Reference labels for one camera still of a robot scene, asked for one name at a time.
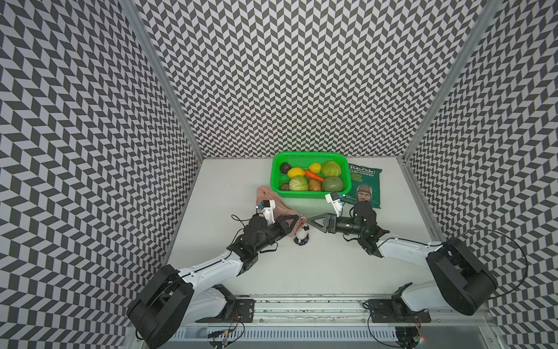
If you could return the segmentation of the pink corduroy pouch bag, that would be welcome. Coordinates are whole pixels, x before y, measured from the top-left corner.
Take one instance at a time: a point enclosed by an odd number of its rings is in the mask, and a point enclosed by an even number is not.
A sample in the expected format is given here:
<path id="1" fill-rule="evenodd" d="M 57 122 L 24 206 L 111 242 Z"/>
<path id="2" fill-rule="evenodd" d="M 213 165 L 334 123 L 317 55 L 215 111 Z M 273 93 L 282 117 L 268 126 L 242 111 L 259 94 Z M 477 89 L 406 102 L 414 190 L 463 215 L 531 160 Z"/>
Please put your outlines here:
<path id="1" fill-rule="evenodd" d="M 281 215 L 299 215 L 299 222 L 296 225 L 296 231 L 289 234 L 290 237 L 295 237 L 295 233 L 305 224 L 307 224 L 306 218 L 299 214 L 294 209 L 288 207 L 281 197 L 274 192 L 271 188 L 266 186 L 260 186 L 257 189 L 257 204 L 260 204 L 263 200 L 274 200 L 276 202 L 276 207 L 274 210 L 275 218 Z"/>

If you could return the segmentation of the white black keychain decoration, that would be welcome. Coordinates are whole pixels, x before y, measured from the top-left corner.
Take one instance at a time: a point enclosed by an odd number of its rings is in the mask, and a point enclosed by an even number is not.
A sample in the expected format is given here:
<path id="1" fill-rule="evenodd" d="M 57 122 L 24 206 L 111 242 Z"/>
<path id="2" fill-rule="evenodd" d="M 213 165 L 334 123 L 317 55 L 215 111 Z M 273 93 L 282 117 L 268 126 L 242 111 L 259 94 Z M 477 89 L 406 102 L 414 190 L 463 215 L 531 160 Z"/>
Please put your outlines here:
<path id="1" fill-rule="evenodd" d="M 298 246 L 304 246 L 308 243 L 309 237 L 309 226 L 307 224 L 303 225 L 296 233 L 294 237 L 294 243 Z"/>

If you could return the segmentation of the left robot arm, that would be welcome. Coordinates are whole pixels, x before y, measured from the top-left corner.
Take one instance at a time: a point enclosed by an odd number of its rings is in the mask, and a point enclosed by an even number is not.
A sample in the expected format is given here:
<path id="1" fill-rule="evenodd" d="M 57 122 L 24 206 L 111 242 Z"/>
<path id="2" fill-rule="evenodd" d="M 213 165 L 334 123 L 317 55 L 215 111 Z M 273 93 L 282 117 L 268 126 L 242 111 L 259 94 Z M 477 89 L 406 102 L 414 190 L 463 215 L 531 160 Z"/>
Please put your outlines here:
<path id="1" fill-rule="evenodd" d="M 137 338 L 149 348 L 159 348 L 182 323 L 231 319 L 227 307 L 235 297 L 222 283 L 247 272 L 264 251 L 294 232 L 298 221 L 298 215 L 281 215 L 269 223 L 255 214 L 219 256 L 180 270 L 162 267 L 127 309 Z"/>

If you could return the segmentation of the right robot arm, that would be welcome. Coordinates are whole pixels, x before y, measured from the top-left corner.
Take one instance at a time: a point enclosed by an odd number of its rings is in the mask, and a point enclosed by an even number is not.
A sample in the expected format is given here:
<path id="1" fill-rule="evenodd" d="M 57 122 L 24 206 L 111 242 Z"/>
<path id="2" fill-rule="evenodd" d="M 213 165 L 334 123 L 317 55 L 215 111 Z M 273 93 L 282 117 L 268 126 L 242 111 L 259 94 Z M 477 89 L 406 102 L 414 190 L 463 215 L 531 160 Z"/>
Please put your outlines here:
<path id="1" fill-rule="evenodd" d="M 430 271 L 431 282 L 406 283 L 375 308 L 377 313 L 390 311 L 396 321 L 430 309 L 452 309 L 472 316 L 498 287 L 488 267 L 464 241 L 451 238 L 421 242 L 391 237 L 378 225 L 376 212 L 366 202 L 356 203 L 347 217 L 325 213 L 307 219 L 307 223 L 326 234 L 342 234 L 347 241 L 357 241 L 371 256 L 402 260 Z"/>

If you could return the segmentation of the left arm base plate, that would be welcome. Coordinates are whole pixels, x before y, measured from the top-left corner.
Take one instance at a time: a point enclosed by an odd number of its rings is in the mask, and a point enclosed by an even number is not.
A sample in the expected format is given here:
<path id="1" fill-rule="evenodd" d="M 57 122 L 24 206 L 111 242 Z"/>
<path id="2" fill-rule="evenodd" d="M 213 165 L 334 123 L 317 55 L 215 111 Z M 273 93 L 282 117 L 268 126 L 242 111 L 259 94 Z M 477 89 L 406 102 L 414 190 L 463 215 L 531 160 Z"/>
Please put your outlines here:
<path id="1" fill-rule="evenodd" d="M 224 323 L 232 320 L 252 323 L 254 320 L 255 299 L 237 298 L 222 284 L 207 290 L 202 301 L 202 317 L 197 323 Z"/>

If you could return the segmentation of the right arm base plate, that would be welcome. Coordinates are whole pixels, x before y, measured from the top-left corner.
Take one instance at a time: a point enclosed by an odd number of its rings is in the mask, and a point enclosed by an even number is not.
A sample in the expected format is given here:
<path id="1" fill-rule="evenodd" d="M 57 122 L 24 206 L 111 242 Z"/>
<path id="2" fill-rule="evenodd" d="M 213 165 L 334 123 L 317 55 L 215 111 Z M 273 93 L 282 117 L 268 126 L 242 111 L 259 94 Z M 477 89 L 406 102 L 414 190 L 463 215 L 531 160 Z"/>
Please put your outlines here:
<path id="1" fill-rule="evenodd" d="M 361 305 L 369 311 L 373 323 L 403 324 L 414 323 L 422 325 L 430 323 L 432 318 L 427 309 L 412 311 L 404 304 L 402 293 L 411 286 L 404 284 L 388 299 L 369 299 Z"/>

